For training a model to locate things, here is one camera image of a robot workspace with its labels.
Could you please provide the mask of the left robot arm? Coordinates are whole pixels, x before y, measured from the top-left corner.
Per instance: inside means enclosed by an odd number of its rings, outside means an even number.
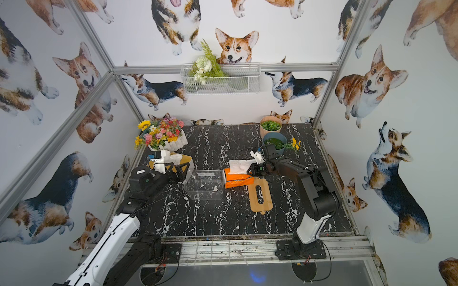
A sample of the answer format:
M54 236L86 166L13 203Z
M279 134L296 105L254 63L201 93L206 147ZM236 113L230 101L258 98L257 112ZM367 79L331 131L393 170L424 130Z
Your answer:
M129 190L105 234L81 266L64 282L66 286L124 286L147 262L163 264L170 257L159 235L144 226L149 208L170 184L186 180L189 163L156 163L135 168Z

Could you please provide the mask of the yellow bamboo box lid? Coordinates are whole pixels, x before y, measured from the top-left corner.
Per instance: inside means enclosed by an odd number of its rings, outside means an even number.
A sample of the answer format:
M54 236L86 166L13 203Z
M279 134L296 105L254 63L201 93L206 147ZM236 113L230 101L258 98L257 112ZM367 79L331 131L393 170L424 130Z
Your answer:
M181 169L185 163L193 161L193 158L191 156L183 155L182 154L182 161L181 164L176 166L173 163L166 163L166 171L172 170L173 172L177 172L178 169Z

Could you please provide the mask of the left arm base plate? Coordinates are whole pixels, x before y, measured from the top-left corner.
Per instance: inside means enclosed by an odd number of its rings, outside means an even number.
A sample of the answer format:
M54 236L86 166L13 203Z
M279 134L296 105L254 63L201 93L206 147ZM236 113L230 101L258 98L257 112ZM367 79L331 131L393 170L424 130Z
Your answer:
M168 243L158 244L153 248L153 256L150 260L158 264L179 264L182 252L182 244Z

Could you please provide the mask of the clear plastic box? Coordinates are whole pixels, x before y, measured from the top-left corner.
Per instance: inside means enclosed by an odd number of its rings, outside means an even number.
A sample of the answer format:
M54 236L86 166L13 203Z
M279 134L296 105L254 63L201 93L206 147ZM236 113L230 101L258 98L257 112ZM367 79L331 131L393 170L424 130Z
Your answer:
M222 170L194 170L183 186L193 200L222 200L225 190Z

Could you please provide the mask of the orange tissue pack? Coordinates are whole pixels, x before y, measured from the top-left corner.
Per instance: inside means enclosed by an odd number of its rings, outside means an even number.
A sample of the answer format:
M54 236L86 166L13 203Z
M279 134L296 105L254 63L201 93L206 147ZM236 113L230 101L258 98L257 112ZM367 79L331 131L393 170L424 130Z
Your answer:
M254 183L255 178L248 175L248 170L256 160L230 160L229 167L224 169L224 185L226 189L242 187Z
M180 165L181 161L182 161L182 154L178 154L178 153L171 153L167 159L168 163L173 163L176 166Z

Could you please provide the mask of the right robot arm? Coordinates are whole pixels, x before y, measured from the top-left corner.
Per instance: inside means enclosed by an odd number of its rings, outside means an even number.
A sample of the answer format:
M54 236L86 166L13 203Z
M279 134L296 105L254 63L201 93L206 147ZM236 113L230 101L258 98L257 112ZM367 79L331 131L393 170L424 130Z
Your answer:
M342 205L329 170L308 167L292 158L279 155L273 144L255 148L250 155L255 163L249 167L249 175L275 174L287 177L295 183L305 215L292 241L298 249L313 246L318 241L325 222Z

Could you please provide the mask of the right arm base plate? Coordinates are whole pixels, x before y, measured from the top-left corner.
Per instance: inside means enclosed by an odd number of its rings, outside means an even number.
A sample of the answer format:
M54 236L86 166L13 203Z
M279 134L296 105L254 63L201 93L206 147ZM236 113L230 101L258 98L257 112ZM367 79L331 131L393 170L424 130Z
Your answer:
M276 241L275 255L279 260L307 260L327 258L322 240L303 244L299 239Z

